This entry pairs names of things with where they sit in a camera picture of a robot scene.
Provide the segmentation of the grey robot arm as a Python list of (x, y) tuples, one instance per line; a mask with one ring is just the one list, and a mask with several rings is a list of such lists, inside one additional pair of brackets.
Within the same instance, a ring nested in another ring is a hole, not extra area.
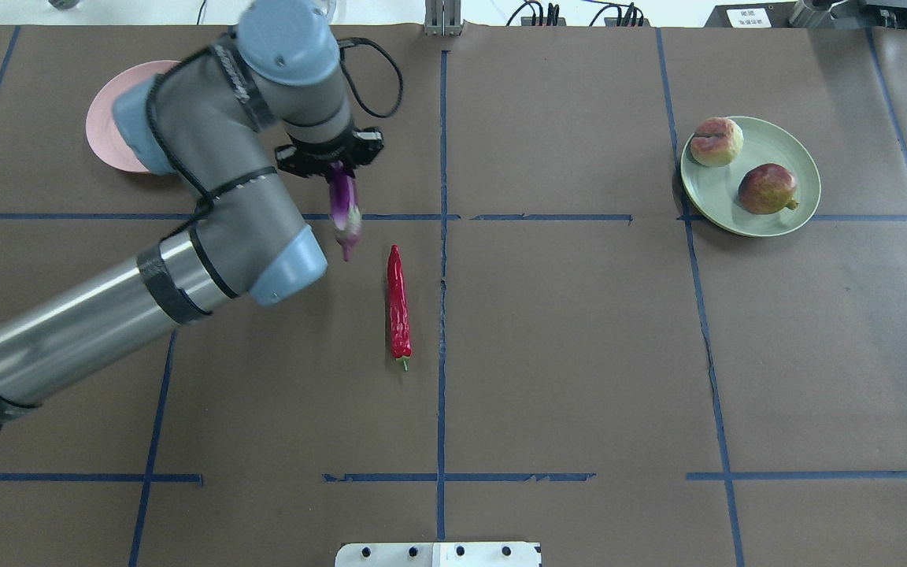
[(192, 207), (136, 255), (0, 324), (0, 427), (177, 328), (248, 295), (273, 305), (328, 267), (282, 176), (320, 177), (343, 255), (359, 239), (355, 172), (383, 149), (350, 108), (343, 54), (318, 1), (252, 1), (239, 21), (112, 104), (116, 133)]

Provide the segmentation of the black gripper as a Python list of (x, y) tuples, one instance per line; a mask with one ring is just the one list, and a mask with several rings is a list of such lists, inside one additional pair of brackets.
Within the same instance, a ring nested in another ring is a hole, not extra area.
[(298, 177), (325, 177), (338, 162), (346, 171), (370, 165), (384, 148), (377, 127), (354, 127), (326, 143), (307, 143), (292, 137), (291, 143), (275, 147), (275, 162), (281, 172)]

